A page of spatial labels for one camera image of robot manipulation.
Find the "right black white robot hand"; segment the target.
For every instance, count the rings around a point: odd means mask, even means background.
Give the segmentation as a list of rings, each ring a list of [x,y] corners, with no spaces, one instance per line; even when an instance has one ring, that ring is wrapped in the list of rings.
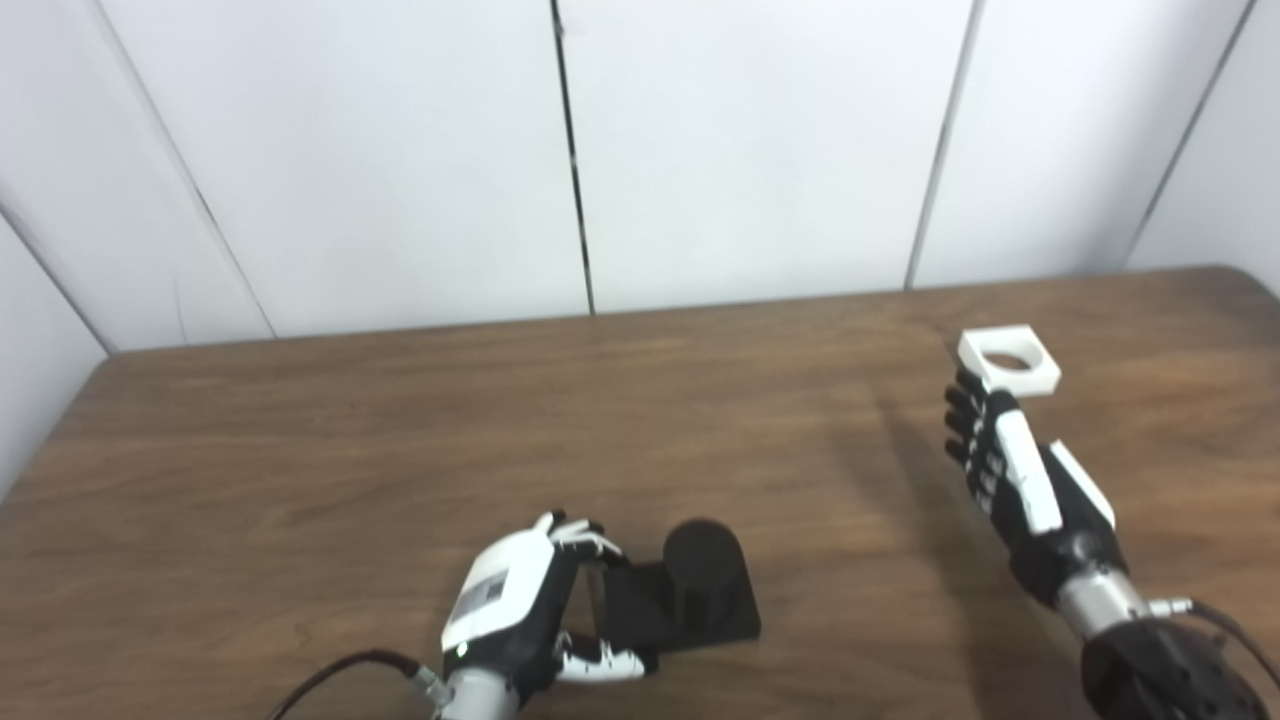
[[[1032,598],[1052,607],[1079,575],[1129,570],[1111,503],[1062,441],[1034,437],[1012,393],[960,366],[945,400],[945,450]]]

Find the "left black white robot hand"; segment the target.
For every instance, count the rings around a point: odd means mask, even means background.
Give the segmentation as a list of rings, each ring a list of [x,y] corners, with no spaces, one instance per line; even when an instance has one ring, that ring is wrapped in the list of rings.
[[[655,653],[622,650],[563,626],[579,570],[627,568],[590,519],[561,509],[489,544],[472,562],[442,630],[448,710],[490,703],[512,714],[556,683],[631,682],[657,674]]]

